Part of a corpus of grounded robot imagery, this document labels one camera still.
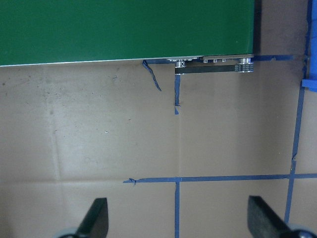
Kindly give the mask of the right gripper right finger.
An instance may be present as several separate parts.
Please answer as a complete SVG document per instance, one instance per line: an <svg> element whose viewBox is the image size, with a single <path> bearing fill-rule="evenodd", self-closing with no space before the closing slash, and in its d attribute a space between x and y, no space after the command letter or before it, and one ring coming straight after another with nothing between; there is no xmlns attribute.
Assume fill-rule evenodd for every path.
<svg viewBox="0 0 317 238"><path fill-rule="evenodd" d="M249 196L247 225L254 238L283 238L291 229L260 196Z"/></svg>

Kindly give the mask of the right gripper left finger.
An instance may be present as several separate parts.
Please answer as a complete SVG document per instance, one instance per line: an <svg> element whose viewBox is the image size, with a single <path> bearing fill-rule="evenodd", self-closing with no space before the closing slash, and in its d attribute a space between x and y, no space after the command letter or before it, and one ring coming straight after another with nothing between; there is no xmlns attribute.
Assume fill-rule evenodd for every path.
<svg viewBox="0 0 317 238"><path fill-rule="evenodd" d="M75 235L79 238L106 238L108 234L107 198L96 198Z"/></svg>

